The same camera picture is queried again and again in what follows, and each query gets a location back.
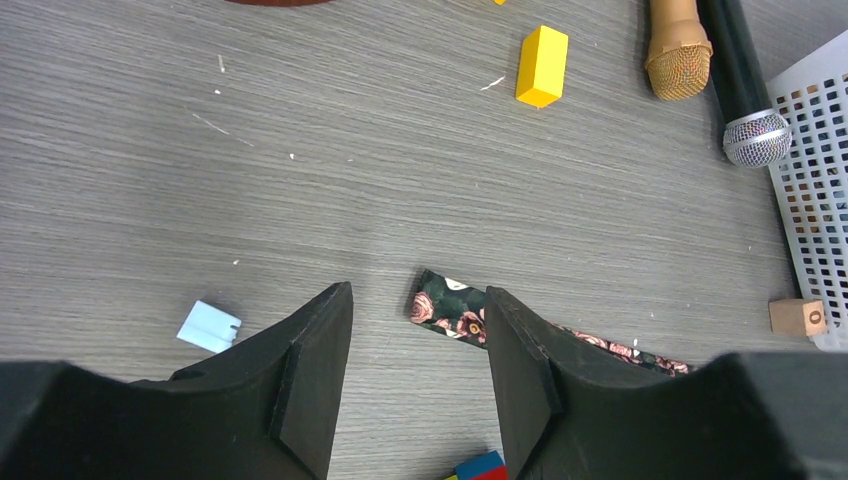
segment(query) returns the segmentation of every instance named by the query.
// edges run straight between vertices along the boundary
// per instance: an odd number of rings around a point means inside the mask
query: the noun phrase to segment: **microphone grille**
[[[789,153],[792,130],[780,114],[766,110],[729,123],[722,143],[736,165],[764,167]]]
[[[712,49],[687,45],[669,50],[645,65],[651,88],[663,100],[682,100],[697,95],[710,78]]]

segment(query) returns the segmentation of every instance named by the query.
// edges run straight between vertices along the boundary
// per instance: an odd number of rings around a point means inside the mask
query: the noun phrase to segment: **table surface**
[[[848,27],[844,0],[744,5],[768,78]],[[164,379],[208,355],[174,338],[198,298],[245,338],[350,280],[330,476],[429,480],[500,439],[486,353],[406,321],[423,268],[680,360],[813,350],[769,331],[794,289],[767,172],[721,159],[710,94],[652,96],[646,21],[642,0],[1,2],[0,357]],[[513,91],[542,23],[570,49],[537,110]]]

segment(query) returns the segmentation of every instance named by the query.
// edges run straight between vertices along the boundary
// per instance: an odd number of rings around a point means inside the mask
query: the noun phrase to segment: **silver microphone grille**
[[[774,109],[763,110],[727,124],[724,153],[740,167],[759,168],[789,153],[792,130]]]

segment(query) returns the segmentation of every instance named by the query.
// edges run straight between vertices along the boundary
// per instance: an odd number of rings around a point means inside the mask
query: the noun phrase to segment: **yellow block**
[[[542,108],[562,96],[568,35],[542,25],[524,39],[515,99]]]

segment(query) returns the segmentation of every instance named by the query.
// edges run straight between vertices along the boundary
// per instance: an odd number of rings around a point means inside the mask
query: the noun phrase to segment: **microphone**
[[[707,86],[713,47],[695,0],[651,0],[651,43],[645,70],[663,100],[681,100]]]
[[[698,0],[698,12],[715,50],[710,79],[727,123],[725,155],[750,168],[780,160],[789,153],[792,130],[772,108],[742,4]]]

